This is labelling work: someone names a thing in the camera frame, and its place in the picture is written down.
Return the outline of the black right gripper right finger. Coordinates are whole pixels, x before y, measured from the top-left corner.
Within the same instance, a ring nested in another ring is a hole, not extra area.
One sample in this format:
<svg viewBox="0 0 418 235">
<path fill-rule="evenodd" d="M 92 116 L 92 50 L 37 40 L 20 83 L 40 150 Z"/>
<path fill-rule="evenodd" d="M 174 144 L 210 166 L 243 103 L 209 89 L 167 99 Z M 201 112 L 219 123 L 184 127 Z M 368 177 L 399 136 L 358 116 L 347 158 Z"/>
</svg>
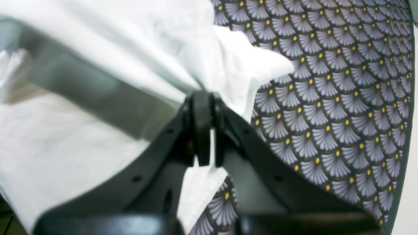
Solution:
<svg viewBox="0 0 418 235">
<path fill-rule="evenodd" d="M 237 235 L 378 235 L 366 210 L 306 180 L 212 93 L 215 164 L 233 180 Z"/>
</svg>

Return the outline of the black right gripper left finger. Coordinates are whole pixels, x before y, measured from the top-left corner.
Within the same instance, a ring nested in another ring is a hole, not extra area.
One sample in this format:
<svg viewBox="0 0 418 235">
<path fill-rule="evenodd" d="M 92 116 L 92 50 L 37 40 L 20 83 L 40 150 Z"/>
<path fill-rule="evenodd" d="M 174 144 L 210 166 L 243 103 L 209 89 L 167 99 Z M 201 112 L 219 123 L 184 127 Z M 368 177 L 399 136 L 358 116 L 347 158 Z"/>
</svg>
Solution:
<svg viewBox="0 0 418 235">
<path fill-rule="evenodd" d="M 35 235 L 183 235 L 184 174 L 210 164 L 210 95 L 193 92 L 157 138 L 115 176 L 46 212 Z"/>
</svg>

